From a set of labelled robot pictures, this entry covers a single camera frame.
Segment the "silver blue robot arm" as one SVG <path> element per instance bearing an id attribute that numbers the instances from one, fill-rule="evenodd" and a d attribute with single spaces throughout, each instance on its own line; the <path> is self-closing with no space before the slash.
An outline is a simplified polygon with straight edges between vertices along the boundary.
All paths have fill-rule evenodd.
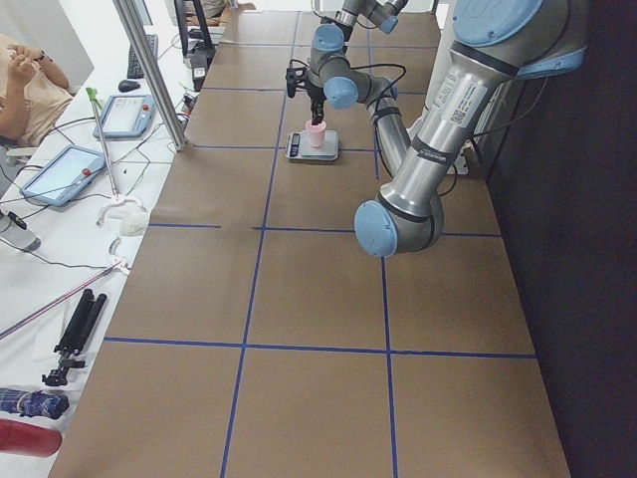
<path id="1" fill-rule="evenodd" d="M 396 104 L 397 81 L 376 76 L 366 66 L 354 67 L 347 58 L 347 42 L 359 16 L 390 34 L 398 24 L 405 1 L 346 1 L 333 17 L 322 16 L 315 29 L 308 60 L 286 70 L 287 95 L 305 91 L 311 102 L 311 124 L 323 122 L 324 105 L 346 110 L 356 104 L 367 109 L 374 146 L 390 176 L 395 176 L 411 139 Z"/>
<path id="2" fill-rule="evenodd" d="M 375 257 L 416 252 L 444 225 L 437 188 L 470 139 L 497 87 L 569 73 L 582 64 L 586 1 L 459 1 L 451 65 L 413 136 L 403 140 L 392 179 L 354 215 L 356 239 Z"/>

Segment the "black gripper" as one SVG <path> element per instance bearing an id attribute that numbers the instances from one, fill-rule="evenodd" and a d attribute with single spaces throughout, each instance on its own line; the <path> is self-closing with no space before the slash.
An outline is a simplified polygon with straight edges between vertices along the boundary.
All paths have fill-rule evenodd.
<path id="1" fill-rule="evenodd" d="M 323 103 L 325 102 L 325 95 L 310 66 L 302 66 L 300 78 L 298 79 L 298 88 L 305 90 L 311 99 L 311 124 L 322 123 L 324 119 Z"/>

